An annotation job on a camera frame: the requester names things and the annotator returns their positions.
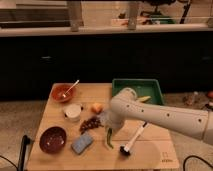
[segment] wooden bowl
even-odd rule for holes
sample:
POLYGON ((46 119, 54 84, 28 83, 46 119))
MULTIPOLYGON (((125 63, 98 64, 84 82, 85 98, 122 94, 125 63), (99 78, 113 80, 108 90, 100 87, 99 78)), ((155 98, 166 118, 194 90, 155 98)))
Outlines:
POLYGON ((56 87, 53 88, 52 92, 51 92, 51 97, 59 102, 59 103, 63 103, 63 102, 68 102, 69 100, 72 99, 73 97, 73 93, 75 90, 75 87, 73 87, 70 91, 68 91, 66 93, 66 97, 63 97, 62 95, 70 88, 70 85, 68 84, 60 84, 57 85, 56 87))
POLYGON ((66 139, 66 132, 63 128, 51 127, 41 135, 39 145, 43 152, 56 154, 65 146, 66 139))

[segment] floor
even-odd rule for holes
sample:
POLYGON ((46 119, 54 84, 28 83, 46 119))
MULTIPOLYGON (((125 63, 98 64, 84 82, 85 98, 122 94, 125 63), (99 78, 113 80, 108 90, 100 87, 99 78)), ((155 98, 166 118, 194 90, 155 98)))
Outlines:
MULTIPOLYGON (((168 106, 188 107, 183 103, 183 97, 190 94, 164 94, 163 96, 165 104, 168 106)), ((196 101, 198 102, 190 106, 190 108, 202 108, 208 102, 208 98, 204 93, 199 93, 196 101)), ((35 138, 45 104, 45 100, 0 102, 0 155, 17 164, 21 138, 24 134, 28 135, 31 139, 35 138)), ((170 132, 180 161, 180 169, 173 169, 171 171, 182 171, 184 158, 191 154, 203 157, 210 163, 213 163, 212 146, 179 133, 170 132)), ((189 171, 211 170, 196 159, 189 160, 187 168, 189 171)), ((0 160, 0 171, 15 171, 15 169, 7 162, 0 160)))

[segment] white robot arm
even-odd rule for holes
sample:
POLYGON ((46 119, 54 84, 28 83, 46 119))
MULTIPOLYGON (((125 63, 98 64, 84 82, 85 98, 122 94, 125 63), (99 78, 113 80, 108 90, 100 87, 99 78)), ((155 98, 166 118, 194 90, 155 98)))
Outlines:
POLYGON ((143 120, 213 145, 213 112, 143 104, 131 88, 121 90, 110 101, 107 124, 117 131, 125 119, 143 120))

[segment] green vegetable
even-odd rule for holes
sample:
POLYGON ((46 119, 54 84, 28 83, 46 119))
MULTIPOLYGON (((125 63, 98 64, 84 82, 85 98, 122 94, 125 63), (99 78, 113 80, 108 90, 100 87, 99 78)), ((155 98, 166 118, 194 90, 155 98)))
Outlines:
POLYGON ((107 145, 111 148, 114 148, 111 144, 111 137, 112 137, 112 128, 109 128, 107 131, 107 145))

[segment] wooden tabletop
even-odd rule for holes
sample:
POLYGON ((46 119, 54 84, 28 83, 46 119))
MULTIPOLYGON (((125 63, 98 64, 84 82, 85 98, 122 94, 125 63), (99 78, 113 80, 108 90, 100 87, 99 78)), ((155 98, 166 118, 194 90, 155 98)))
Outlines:
POLYGON ((125 157, 119 153, 120 145, 133 136, 143 121, 126 121, 125 126, 112 139, 114 149, 106 145, 106 132, 103 127, 89 130, 94 142, 81 155, 77 155, 70 148, 73 140, 80 136, 81 123, 94 116, 91 105, 99 102, 103 104, 104 109, 108 108, 111 89, 110 83, 80 83, 76 87, 74 98, 68 103, 57 103, 49 97, 26 169, 59 171, 178 168, 179 162, 169 131, 152 124, 148 124, 137 139, 131 156, 125 157), (62 109, 71 103, 81 103, 84 107, 77 123, 69 121, 62 112, 62 109), (67 133, 65 147, 59 154, 54 155, 44 153, 39 147, 41 134, 52 126, 60 126, 67 133))

